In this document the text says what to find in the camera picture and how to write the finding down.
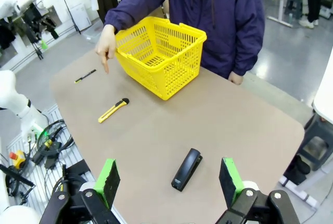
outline chair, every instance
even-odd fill
[[[316,158],[308,151],[304,150],[305,146],[314,138],[321,138],[327,149],[321,158]],[[313,170],[316,171],[320,168],[333,153],[333,125],[328,121],[322,121],[318,114],[315,114],[310,121],[305,125],[304,140],[298,149],[298,154],[304,156],[306,159],[313,163]]]
[[[303,0],[287,0],[285,15],[292,14],[292,17],[301,19],[303,16]]]

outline pen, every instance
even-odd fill
[[[92,73],[94,73],[96,71],[96,69],[90,71],[88,74],[84,75],[83,77],[81,78],[78,78],[74,83],[78,83],[78,82],[81,82],[82,79],[86,78],[87,76],[90,76]]]

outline black stapler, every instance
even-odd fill
[[[202,156],[200,155],[200,152],[194,148],[191,148],[182,165],[179,167],[175,177],[173,178],[171,186],[179,191],[182,191],[201,160]]]

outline white stand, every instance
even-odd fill
[[[287,23],[287,22],[284,22],[284,21],[282,20],[282,17],[283,17],[283,5],[284,5],[284,0],[280,0],[278,18],[271,17],[271,16],[268,16],[267,18],[270,19],[270,20],[276,21],[276,22],[278,22],[278,23],[281,23],[281,24],[283,24],[284,26],[288,26],[288,27],[292,28],[292,25],[291,25],[291,24],[289,24],[289,23]]]
[[[319,208],[319,203],[316,199],[314,199],[313,197],[311,197],[304,191],[297,191],[297,189],[296,189],[297,186],[292,181],[289,181],[286,177],[282,176],[280,178],[279,182],[282,185],[284,185],[287,189],[289,189],[292,193],[297,195],[300,199],[302,199],[303,201],[308,203],[314,209]]]
[[[333,169],[333,159],[330,160],[327,164],[324,164],[315,171],[311,176],[309,176],[305,181],[303,181],[301,184],[299,184],[296,187],[297,191],[303,191],[311,187],[313,184],[315,184],[318,180],[328,175]]]

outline sneaker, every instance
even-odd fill
[[[300,20],[299,24],[302,25],[305,28],[309,28],[309,29],[313,29],[314,28],[313,22],[309,22],[307,19]]]

